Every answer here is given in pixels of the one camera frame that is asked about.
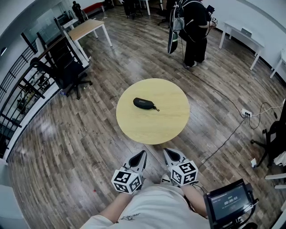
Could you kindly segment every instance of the backpack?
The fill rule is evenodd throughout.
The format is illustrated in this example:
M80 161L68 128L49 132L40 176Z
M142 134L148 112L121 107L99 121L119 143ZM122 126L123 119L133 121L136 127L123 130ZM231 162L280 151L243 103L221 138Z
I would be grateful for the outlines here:
M199 0L179 0L175 3L174 9L171 10L170 14L170 31L169 31L169 41L168 41L168 54L173 53L178 46L178 33L177 31L180 31L184 29L185 27L185 20L184 20L184 7L190 3L199 3L202 4Z

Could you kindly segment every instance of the wooden floor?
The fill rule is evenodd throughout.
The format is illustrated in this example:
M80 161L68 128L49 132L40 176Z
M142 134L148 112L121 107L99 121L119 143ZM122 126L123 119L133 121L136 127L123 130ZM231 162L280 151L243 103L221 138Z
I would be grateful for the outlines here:
M143 12L144 17L126 19L122 7L96 16L103 19L113 47L101 31L80 40L92 56L88 78L93 85L81 89L76 100L57 94L34 118L18 140L8 160L13 188L32 229L79 228L90 216L104 209L117 195L111 185L114 170L133 153L148 153L145 177L158 182L165 173L162 148L181 150L200 166L237 128L242 118L224 96L196 76L226 94L241 110L257 114L262 102L279 106L286 94L283 83L254 54L226 39L219 49L221 33L208 36L207 60L190 71L182 66L182 49L167 54L167 24L162 17ZM130 85L143 79L162 78L180 86L190 103L184 130L162 145L143 145L130 140L116 121L116 105ZM281 109L276 109L280 116ZM252 221L269 228L284 202L273 182L264 180L266 162L252 169L250 161L263 150L250 139L263 141L262 129L275 120L273 112L261 116L252 130L245 121L230 140L201 168L198 179L211 191L240 178L250 182L260 199ZM257 125L258 118L251 120Z

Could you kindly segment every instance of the red object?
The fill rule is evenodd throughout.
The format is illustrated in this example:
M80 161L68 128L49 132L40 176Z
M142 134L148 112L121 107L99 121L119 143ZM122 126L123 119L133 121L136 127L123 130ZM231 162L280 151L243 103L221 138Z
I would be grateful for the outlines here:
M103 4L101 2L95 3L93 5L88 6L87 8L84 8L83 11L85 13L88 13L88 12L91 12L91 11L97 9L97 8L100 8L101 6L103 6Z

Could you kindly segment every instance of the person's shoe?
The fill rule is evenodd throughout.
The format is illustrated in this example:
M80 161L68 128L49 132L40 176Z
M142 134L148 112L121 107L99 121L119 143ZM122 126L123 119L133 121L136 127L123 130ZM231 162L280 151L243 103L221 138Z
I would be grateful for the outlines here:
M197 62L196 62L196 61L194 61L193 66L188 66L188 65L186 65L185 63L183 63L183 66L184 66L184 68L185 68L185 69L192 68L192 67L197 66Z
M173 182L171 181L170 177L167 174L164 174L161 178L160 184L165 184L165 185L173 185Z
M205 54L205 58L204 58L204 60L202 61L202 62L204 62L206 60L206 54ZM197 63L202 63L201 61L197 61Z

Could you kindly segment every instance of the round wooden table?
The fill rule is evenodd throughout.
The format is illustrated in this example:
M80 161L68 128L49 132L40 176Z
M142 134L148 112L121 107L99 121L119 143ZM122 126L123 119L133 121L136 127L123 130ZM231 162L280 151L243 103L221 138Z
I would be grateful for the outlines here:
M133 99L152 101L157 109L144 110ZM147 79L130 86L120 97L116 117L122 131L132 140L144 144L161 144L176 137L189 119L189 102L174 83Z

